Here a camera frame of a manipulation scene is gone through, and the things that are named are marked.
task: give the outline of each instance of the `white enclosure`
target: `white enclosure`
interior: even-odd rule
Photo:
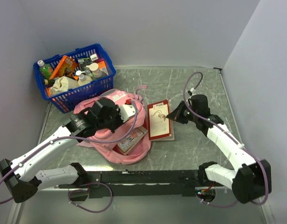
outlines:
[[[243,142],[272,166],[266,218],[287,224],[287,0],[0,0],[0,160],[37,144],[33,62],[96,42],[118,66],[223,69]]]

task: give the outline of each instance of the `pink strap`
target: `pink strap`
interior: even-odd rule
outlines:
[[[142,105],[144,105],[143,104],[143,98],[142,98],[142,96],[141,95],[138,95],[137,94],[137,91],[138,90],[141,90],[141,89],[147,89],[148,88],[148,86],[147,85],[139,85],[136,89],[135,89],[135,91],[134,91],[134,98],[135,99],[137,99]]]

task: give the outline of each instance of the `plastic bottle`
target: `plastic bottle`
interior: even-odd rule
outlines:
[[[103,78],[106,77],[107,74],[99,69],[99,65],[97,63],[91,63],[87,65],[89,70],[93,73],[93,78]]]
[[[43,60],[37,62],[40,66],[40,72],[45,77],[45,79],[49,79],[52,73],[54,72],[53,68],[49,64],[45,64]]]
[[[92,81],[92,78],[90,78],[89,76],[85,76],[83,73],[85,73],[85,71],[78,70],[76,72],[76,75],[79,78],[78,79],[78,85],[79,86],[83,86],[83,85],[89,84]]]

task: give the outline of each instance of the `blue plastic basket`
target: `blue plastic basket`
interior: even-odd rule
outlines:
[[[77,48],[75,51],[67,53],[65,55],[71,56],[72,58],[83,58],[89,57],[90,55],[96,53],[98,58],[103,58],[105,60],[106,68],[108,70],[108,76],[102,78],[99,81],[92,81],[90,84],[83,85],[76,89],[68,90],[67,92],[62,92],[60,94],[49,97],[45,86],[43,85],[44,77],[40,73],[39,66],[37,62],[34,63],[33,67],[36,73],[36,83],[41,91],[42,97],[46,100],[51,101],[62,113],[68,113],[74,110],[75,106],[83,100],[97,97],[107,90],[113,89],[114,87],[114,75],[116,73],[115,68],[112,65],[106,51],[98,43],[89,45],[84,48]],[[56,68],[59,61],[62,59],[63,55],[55,55],[54,57],[47,58],[44,60],[45,63],[50,64],[52,68]]]

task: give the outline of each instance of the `pink bag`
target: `pink bag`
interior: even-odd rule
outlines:
[[[140,95],[136,94],[136,91],[139,89],[143,89],[143,88],[146,89],[147,86],[143,85],[143,86],[137,87],[134,94],[127,93],[125,91],[121,91],[118,89],[108,90],[107,92],[103,93],[99,97],[88,99],[88,100],[85,100],[79,103],[75,107],[74,113],[79,113],[80,111],[82,111],[83,109],[87,107],[92,107],[94,102],[101,97],[106,97],[108,99],[111,99],[115,102],[115,104],[119,106],[125,104],[127,99],[132,99],[133,101],[135,101],[135,104],[138,110],[137,120],[136,120],[134,128],[140,127],[145,122],[145,109],[142,103],[143,99]],[[96,132],[94,136],[89,137],[89,139],[99,140],[99,141],[111,141],[111,140],[119,139],[131,128],[133,122],[134,122],[134,118],[128,120],[125,124],[120,126],[115,131],[115,133],[111,133],[109,129],[99,130]],[[137,143],[137,145],[130,152],[129,155],[122,155],[122,154],[119,154],[113,151],[112,149],[116,146],[116,144],[117,142],[100,144],[100,143],[94,143],[94,142],[87,143],[83,141],[77,145],[86,146],[86,147],[95,147],[98,150],[98,152],[101,153],[105,157],[105,159],[107,159],[108,161],[113,162],[113,163],[121,163],[121,164],[132,164],[132,163],[135,163],[141,160],[143,157],[145,157],[145,155],[151,148],[151,141],[149,141],[148,134],[146,134],[143,137],[143,139],[141,139],[140,142]]]

